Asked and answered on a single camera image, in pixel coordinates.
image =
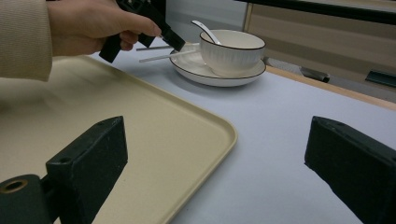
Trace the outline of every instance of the beige sleeve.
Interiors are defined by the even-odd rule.
[[[0,0],[0,77],[47,81],[52,65],[45,0]]]

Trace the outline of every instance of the white chopstick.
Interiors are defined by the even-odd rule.
[[[163,55],[163,56],[157,56],[157,57],[142,59],[142,60],[139,60],[139,62],[140,63],[151,62],[151,61],[155,61],[155,60],[166,59],[166,58],[170,58],[170,57],[176,57],[176,56],[179,56],[179,55],[191,54],[191,53],[195,53],[195,52],[199,52],[199,51],[200,51],[199,49],[191,50],[191,51],[183,51],[183,52],[174,53],[174,54],[167,54],[167,55]]]

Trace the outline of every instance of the white spoon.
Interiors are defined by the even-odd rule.
[[[200,21],[191,21],[191,23],[201,28],[212,39],[213,43],[221,45],[216,36],[203,23],[201,23]]]

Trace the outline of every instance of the floor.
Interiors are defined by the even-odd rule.
[[[279,60],[275,59],[266,59],[265,63],[268,65],[271,65],[273,67],[283,69],[285,71],[292,72],[294,74],[303,76],[302,70],[300,69],[300,66],[291,64],[291,63],[285,63],[281,62]],[[335,77],[335,76],[328,76],[325,77],[325,79],[329,79],[328,83],[332,84],[334,86],[342,87],[348,90],[360,92],[366,95],[373,96],[375,98],[379,98],[382,100],[390,101],[396,104],[396,92],[395,91],[387,91],[383,89],[379,89],[373,86],[369,85],[364,85],[358,82],[350,81],[341,77]]]

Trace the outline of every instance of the finger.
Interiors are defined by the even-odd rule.
[[[129,51],[134,48],[133,44],[127,43],[123,40],[121,41],[120,46],[121,46],[121,49],[125,50],[125,51]]]
[[[118,13],[117,15],[119,16],[119,22],[123,31],[130,30],[138,34],[143,33],[151,36],[161,35],[161,29],[158,25],[147,17],[127,11],[122,11],[122,13]]]
[[[135,44],[138,40],[138,35],[131,31],[123,31],[120,33],[121,40],[130,44]]]

